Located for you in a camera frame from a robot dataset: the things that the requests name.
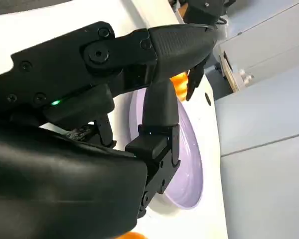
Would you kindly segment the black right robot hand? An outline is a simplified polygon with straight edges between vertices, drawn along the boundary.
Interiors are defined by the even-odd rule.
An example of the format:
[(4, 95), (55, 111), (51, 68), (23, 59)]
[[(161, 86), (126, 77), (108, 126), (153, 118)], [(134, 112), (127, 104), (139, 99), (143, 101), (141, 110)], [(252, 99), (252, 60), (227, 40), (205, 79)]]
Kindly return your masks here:
[(115, 37), (99, 21), (12, 55), (0, 74), (0, 239), (109, 239), (132, 230), (177, 172), (171, 78), (216, 27)]

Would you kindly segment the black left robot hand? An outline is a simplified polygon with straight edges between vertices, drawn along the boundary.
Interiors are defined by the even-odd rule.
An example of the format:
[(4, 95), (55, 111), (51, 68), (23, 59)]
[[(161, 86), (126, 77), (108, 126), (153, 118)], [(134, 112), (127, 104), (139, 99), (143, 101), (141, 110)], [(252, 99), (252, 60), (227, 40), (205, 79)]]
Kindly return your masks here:
[[(185, 23), (197, 23), (213, 27), (225, 25), (227, 20), (222, 16), (226, 15), (228, 8), (235, 2), (235, 0), (189, 0), (183, 21)], [(210, 55), (208, 54), (201, 63), (190, 69), (187, 84), (187, 101), (191, 99), (194, 90), (199, 87), (204, 75), (204, 66), (209, 57)]]

